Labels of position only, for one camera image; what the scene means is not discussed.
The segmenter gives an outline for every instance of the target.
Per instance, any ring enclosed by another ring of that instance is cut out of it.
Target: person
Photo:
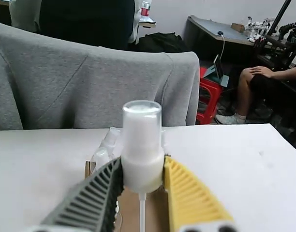
[[[12,26],[71,42],[127,50],[137,37],[140,0],[11,0]]]
[[[244,69],[239,77],[236,113],[232,116],[216,115],[215,119],[220,124],[245,123],[254,93],[262,98],[281,99],[279,80],[296,80],[296,67],[278,72],[262,66]]]

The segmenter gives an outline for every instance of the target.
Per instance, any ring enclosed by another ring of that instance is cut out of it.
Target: white sneaker
[[[215,119],[220,124],[225,125],[232,125],[232,124],[244,124],[245,120],[236,117],[236,115],[232,116],[223,116],[223,115],[216,115]]]

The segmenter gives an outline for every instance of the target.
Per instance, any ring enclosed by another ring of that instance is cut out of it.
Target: red stool
[[[210,124],[217,111],[217,102],[222,92],[222,86],[207,79],[204,79],[204,74],[207,68],[200,67],[200,88],[204,88],[209,92],[210,98],[200,97],[200,101],[207,104],[205,112],[197,113],[196,119],[200,124]]]

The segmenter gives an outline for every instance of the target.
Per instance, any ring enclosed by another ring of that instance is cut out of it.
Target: white wall
[[[139,36],[155,32],[183,35],[189,15],[227,24],[246,24],[248,16],[262,21],[276,17],[283,3],[284,0],[152,0],[149,16],[157,21],[157,27],[141,28]],[[291,22],[296,22],[296,0],[292,0],[280,26]]]

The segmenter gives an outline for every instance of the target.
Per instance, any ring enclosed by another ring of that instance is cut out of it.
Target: black bag
[[[176,36],[175,33],[155,33],[146,35],[144,38],[139,39],[139,43],[136,47],[138,52],[178,53],[190,51],[183,42],[182,38],[180,36]]]

